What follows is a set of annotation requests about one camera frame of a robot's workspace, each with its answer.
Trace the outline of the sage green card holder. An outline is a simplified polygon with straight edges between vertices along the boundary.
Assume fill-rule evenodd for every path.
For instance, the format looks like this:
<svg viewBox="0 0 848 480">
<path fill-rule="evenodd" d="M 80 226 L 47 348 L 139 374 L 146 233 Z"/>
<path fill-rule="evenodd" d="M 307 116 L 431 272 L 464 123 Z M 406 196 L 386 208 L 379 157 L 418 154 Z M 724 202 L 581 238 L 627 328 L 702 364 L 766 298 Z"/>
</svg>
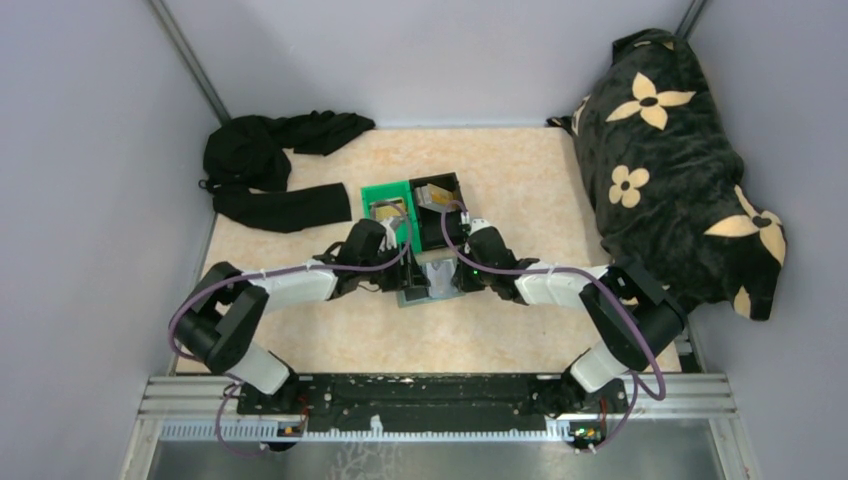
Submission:
<svg viewBox="0 0 848 480">
<path fill-rule="evenodd" d="M 422 266 L 427 284 L 396 295 L 399 308 L 459 298 L 464 295 L 453 283 L 457 260 L 454 257 L 429 261 Z"/>
</svg>

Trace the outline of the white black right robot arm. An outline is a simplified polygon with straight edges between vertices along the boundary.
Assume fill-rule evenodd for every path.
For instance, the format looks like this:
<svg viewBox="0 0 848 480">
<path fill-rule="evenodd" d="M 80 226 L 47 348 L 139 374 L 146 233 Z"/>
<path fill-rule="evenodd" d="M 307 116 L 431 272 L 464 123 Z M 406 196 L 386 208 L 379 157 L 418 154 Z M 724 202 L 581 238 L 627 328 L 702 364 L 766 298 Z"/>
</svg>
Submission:
<svg viewBox="0 0 848 480">
<path fill-rule="evenodd" d="M 635 259 L 590 269 L 519 259 L 488 221 L 463 213 L 460 224 L 466 238 L 454 249 L 457 289 L 490 289 L 508 302 L 589 315 L 600 340 L 563 372 L 555 397 L 565 411 L 588 412 L 619 376 L 656 369 L 658 355 L 685 327 L 684 309 Z"/>
</svg>

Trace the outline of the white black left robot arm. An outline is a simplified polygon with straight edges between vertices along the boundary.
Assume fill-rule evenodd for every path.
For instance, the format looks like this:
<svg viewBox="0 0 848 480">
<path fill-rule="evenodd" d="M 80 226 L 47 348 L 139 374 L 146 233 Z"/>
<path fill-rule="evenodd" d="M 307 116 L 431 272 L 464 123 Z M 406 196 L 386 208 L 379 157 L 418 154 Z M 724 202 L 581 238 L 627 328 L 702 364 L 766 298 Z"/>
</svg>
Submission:
<svg viewBox="0 0 848 480">
<path fill-rule="evenodd" d="M 384 292 L 404 289 L 414 256 L 398 232 L 412 233 L 404 214 L 361 219 L 346 240 L 300 265 L 246 272 L 219 262 L 170 320 L 170 345 L 210 373 L 252 387 L 273 412 L 288 413 L 300 399 L 298 375 L 255 342 L 260 320 L 271 311 L 341 298 L 364 282 Z"/>
</svg>

